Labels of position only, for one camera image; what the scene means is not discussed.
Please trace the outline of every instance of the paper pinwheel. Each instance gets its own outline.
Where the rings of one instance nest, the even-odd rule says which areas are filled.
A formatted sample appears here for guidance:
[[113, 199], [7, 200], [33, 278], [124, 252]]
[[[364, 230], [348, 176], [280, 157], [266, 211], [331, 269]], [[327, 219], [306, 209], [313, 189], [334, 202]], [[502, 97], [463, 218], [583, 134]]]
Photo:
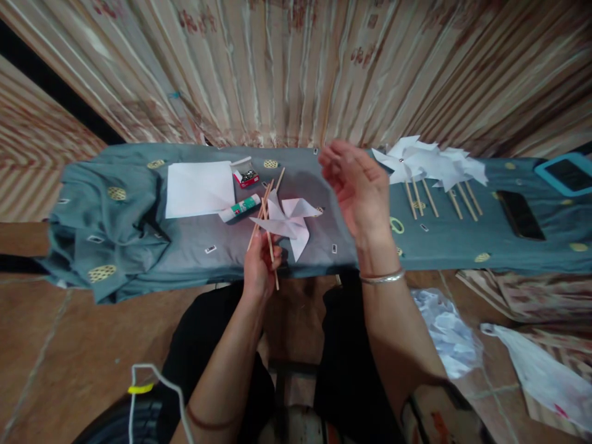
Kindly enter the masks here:
[[305, 217], [320, 216], [322, 213], [304, 199], [283, 199], [279, 206], [277, 190], [269, 193], [267, 200], [269, 219], [250, 218], [262, 228], [290, 239], [294, 260], [298, 261], [308, 243], [309, 233]]
[[[443, 187], [445, 192], [449, 192], [453, 186], [457, 185], [463, 200], [465, 200], [465, 203], [471, 211], [471, 215], [473, 215], [473, 219], [476, 220], [460, 184], [461, 182], [466, 183], [467, 190], [469, 191], [479, 214], [482, 215], [479, 204], [477, 203], [471, 186], [467, 181], [475, 179], [484, 186], [487, 186], [485, 165], [476, 159], [468, 157], [469, 153], [462, 149], [447, 148], [444, 151], [440, 151], [437, 143], [426, 144], [420, 142], [419, 138], [420, 136], [401, 138], [391, 149], [387, 150], [386, 154], [382, 154], [374, 149], [372, 150], [374, 157], [378, 162], [393, 170], [389, 179], [390, 183], [405, 183], [406, 187], [408, 187], [408, 183], [413, 183], [416, 198], [417, 201], [419, 201], [419, 194], [415, 182], [421, 180], [436, 216], [438, 216], [438, 212], [435, 209], [425, 179], [435, 179], [437, 182], [433, 186]], [[413, 215], [416, 217], [414, 204], [411, 201], [409, 191], [408, 197]], [[459, 217], [462, 219], [460, 209], [456, 205], [456, 200], [454, 199], [453, 194], [451, 195], [451, 198], [453, 199]], [[423, 215], [421, 204], [419, 208], [421, 215]]]

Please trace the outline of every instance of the white plastic bag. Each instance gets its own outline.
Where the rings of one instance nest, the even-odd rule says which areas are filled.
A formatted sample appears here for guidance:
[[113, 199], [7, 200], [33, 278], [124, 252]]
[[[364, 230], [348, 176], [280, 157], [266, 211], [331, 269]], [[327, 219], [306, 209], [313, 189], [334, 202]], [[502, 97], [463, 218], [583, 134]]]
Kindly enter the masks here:
[[452, 302], [438, 289], [412, 290], [436, 350], [450, 379], [481, 367], [483, 345], [467, 327]]
[[481, 324], [508, 348], [522, 388], [558, 415], [592, 432], [592, 384], [514, 330]]

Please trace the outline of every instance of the person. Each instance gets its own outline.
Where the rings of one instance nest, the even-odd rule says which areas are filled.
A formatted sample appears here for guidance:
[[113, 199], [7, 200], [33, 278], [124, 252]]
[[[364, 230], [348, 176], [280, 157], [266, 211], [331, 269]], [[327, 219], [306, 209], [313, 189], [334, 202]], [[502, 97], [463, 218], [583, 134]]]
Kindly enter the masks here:
[[[389, 179], [362, 149], [335, 140], [319, 155], [358, 254], [324, 296], [325, 344], [314, 411], [348, 442], [486, 442], [486, 428], [448, 382], [403, 277], [389, 222]], [[255, 233], [244, 282], [196, 298], [171, 341], [163, 375], [178, 384], [196, 443], [256, 442], [274, 414], [257, 343], [281, 248]], [[177, 394], [158, 419], [160, 442], [186, 442]], [[335, 442], [324, 430], [318, 442]]]

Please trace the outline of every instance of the wooden stick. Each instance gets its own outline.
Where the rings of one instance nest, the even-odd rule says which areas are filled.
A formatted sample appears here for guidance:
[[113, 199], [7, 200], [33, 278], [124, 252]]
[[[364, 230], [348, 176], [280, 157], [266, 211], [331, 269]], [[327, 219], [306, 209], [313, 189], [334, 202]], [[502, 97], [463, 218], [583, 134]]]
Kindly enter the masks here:
[[462, 219], [463, 218], [463, 214], [461, 213], [461, 209], [458, 206], [458, 203], [456, 202], [456, 198], [454, 197], [454, 194], [452, 194], [452, 190], [448, 190], [448, 195], [450, 196], [450, 198], [452, 199], [452, 203], [454, 204], [454, 207], [456, 209], [456, 214], [458, 214], [458, 218]]
[[[267, 197], [269, 196], [269, 193], [271, 192], [272, 188], [273, 188], [273, 179], [271, 180], [271, 183], [269, 185], [267, 185], [267, 188], [265, 190], [265, 195], [261, 199], [261, 207], [259, 208], [259, 214], [257, 215], [257, 219], [261, 219], [261, 216], [263, 216], [263, 206], [267, 203]], [[255, 226], [253, 227], [253, 232], [251, 233], [251, 239], [249, 240], [249, 246], [247, 247], [247, 250], [249, 248], [251, 248], [251, 244], [253, 243], [253, 236], [255, 235], [255, 231], [257, 231], [258, 228], [259, 228], [259, 225], [255, 224]]]
[[282, 179], [284, 178], [284, 171], [286, 170], [286, 167], [282, 168], [282, 173], [279, 175], [279, 179], [277, 180], [277, 185], [276, 185], [276, 191], [279, 188], [279, 185], [282, 183]]
[[[263, 207], [263, 218], [269, 219], [269, 214], [265, 207]], [[267, 241], [269, 243], [269, 259], [273, 262], [273, 243], [271, 242], [271, 233], [269, 231], [267, 232]], [[279, 290], [278, 271], [274, 270], [273, 273], [276, 275], [276, 290]]]
[[413, 212], [413, 218], [417, 220], [417, 215], [415, 214], [415, 207], [413, 206], [413, 199], [411, 198], [411, 190], [409, 189], [409, 184], [405, 182], [405, 188], [407, 188], [407, 197], [409, 198], [409, 204], [411, 206], [411, 211]]
[[426, 180], [421, 179], [421, 181], [424, 183], [425, 193], [427, 194], [427, 198], [430, 200], [430, 205], [434, 210], [434, 214], [436, 215], [436, 217], [440, 217], [440, 215], [438, 214], [438, 210], [436, 209], [436, 205], [434, 204], [434, 200], [432, 199], [432, 193], [430, 193], [430, 189], [427, 187]]
[[421, 200], [419, 200], [419, 192], [417, 191], [417, 184], [415, 183], [415, 179], [411, 178], [413, 181], [413, 189], [415, 190], [415, 198], [417, 199], [417, 207], [419, 208], [419, 214], [422, 216], [424, 215], [424, 209], [421, 208]]
[[464, 184], [467, 186], [467, 190], [469, 191], [469, 194], [471, 195], [471, 199], [473, 200], [473, 204], [475, 204], [475, 208], [477, 209], [477, 213], [479, 213], [479, 216], [483, 216], [483, 211], [481, 211], [481, 207], [479, 206], [477, 198], [473, 194], [473, 188], [471, 188], [471, 184], [469, 184], [469, 181], [466, 181]]
[[477, 215], [475, 214], [475, 211], [473, 211], [473, 207], [471, 206], [471, 203], [469, 202], [469, 199], [467, 199], [467, 195], [464, 193], [463, 186], [461, 185], [460, 182], [457, 183], [456, 186], [461, 191], [461, 196], [462, 196], [462, 199], [464, 200], [464, 204], [467, 205], [467, 207], [469, 207], [469, 212], [471, 213], [471, 216], [473, 216], [473, 220], [475, 222], [478, 222], [479, 219], [477, 219]]

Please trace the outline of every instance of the gray-green cloth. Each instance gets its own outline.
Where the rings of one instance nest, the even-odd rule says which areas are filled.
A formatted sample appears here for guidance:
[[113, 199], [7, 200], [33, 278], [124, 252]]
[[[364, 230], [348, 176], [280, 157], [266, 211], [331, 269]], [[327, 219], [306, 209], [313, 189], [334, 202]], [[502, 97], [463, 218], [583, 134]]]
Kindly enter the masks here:
[[[285, 167], [280, 199], [302, 197], [323, 209], [321, 216], [306, 218], [310, 240], [297, 263], [289, 240], [280, 241], [287, 258], [279, 274], [304, 278], [356, 267], [355, 246], [312, 149], [219, 150], [181, 144], [111, 146], [90, 162], [67, 166], [60, 199], [69, 202], [58, 203], [51, 215], [51, 252], [42, 264], [51, 272], [54, 282], [61, 280], [92, 288], [97, 303], [241, 279], [244, 253], [253, 229], [249, 216], [256, 216], [257, 209], [225, 224], [218, 215], [165, 219], [165, 205], [170, 164], [236, 161], [246, 156], [252, 157], [261, 181], [246, 189], [235, 184], [237, 202], [253, 193], [262, 196], [262, 182], [277, 180]], [[267, 159], [276, 160], [279, 167], [265, 168]], [[537, 159], [483, 162], [489, 186], [471, 181], [484, 212], [478, 222], [471, 218], [458, 191], [456, 199], [463, 220], [459, 220], [441, 188], [430, 188], [440, 214], [436, 218], [421, 183], [419, 193], [426, 208], [424, 216], [418, 212], [418, 219], [414, 220], [404, 185], [391, 185], [390, 214], [405, 229], [402, 234], [393, 232], [403, 252], [403, 266], [411, 270], [504, 268], [529, 274], [592, 271], [592, 250], [586, 250], [592, 241], [590, 196], [569, 200], [561, 196], [534, 174]], [[121, 192], [110, 193], [110, 188], [124, 190], [125, 198], [113, 199], [111, 195], [121, 199]], [[514, 235], [495, 197], [494, 192], [500, 189], [526, 197], [546, 242]], [[88, 240], [89, 236], [104, 241], [97, 244]], [[216, 249], [207, 253], [206, 249], [212, 246]], [[104, 268], [110, 265], [116, 270]]]

